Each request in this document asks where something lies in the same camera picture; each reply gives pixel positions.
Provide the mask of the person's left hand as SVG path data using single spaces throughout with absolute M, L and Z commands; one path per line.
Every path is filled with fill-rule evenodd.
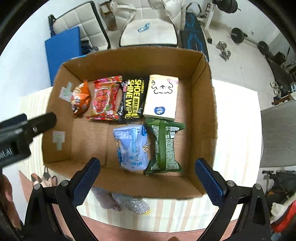
M 1 174 L 1 202 L 14 228 L 22 230 L 21 220 L 13 202 L 12 186 L 8 178 Z

